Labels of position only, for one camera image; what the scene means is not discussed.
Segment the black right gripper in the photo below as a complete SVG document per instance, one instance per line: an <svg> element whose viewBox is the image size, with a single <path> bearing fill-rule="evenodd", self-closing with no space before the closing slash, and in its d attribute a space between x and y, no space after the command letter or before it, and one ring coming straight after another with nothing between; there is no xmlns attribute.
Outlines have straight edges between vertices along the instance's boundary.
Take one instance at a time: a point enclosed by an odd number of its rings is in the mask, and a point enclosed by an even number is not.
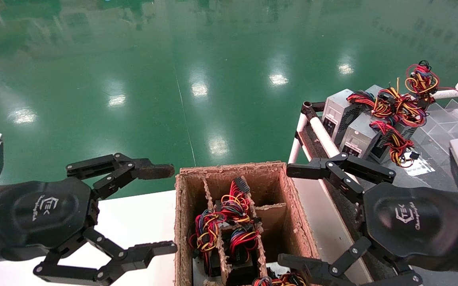
<svg viewBox="0 0 458 286"><path fill-rule="evenodd" d="M287 164L287 176L326 179L352 203L363 203L367 233L390 261L417 267L458 267L458 193L429 187L398 187L396 172L362 158L340 153L332 158L312 158L308 164ZM354 176L377 184L364 188ZM299 270L309 284L354 286L345 272L372 244L359 238L333 264L320 259L278 255L278 264ZM409 265L398 263L396 276L367 286L421 286L423 280Z"/></svg>

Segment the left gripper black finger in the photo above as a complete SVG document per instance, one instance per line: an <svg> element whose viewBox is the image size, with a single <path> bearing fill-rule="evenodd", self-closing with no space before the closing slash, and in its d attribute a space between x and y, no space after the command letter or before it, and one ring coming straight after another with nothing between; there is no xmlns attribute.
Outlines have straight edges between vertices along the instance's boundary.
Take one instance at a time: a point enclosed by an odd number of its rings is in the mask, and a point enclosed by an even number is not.
<svg viewBox="0 0 458 286"><path fill-rule="evenodd" d="M93 185L95 199L107 199L135 179L157 180L175 174L172 164L153 164L148 158L130 158L122 153L71 163L67 177L85 180L103 176Z"/></svg>

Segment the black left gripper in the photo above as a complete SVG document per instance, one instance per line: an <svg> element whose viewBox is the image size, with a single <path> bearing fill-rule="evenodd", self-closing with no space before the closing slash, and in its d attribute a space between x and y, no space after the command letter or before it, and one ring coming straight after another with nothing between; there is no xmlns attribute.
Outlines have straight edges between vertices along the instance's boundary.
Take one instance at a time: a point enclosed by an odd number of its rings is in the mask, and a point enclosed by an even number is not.
<svg viewBox="0 0 458 286"><path fill-rule="evenodd" d="M0 261L46 256L33 270L47 282L111 286L129 271L148 268L160 255L177 252L173 241L123 249L96 231L98 202L91 188L70 177L58 182L30 181L0 186ZM99 269L59 265L86 242L110 257Z"/></svg>

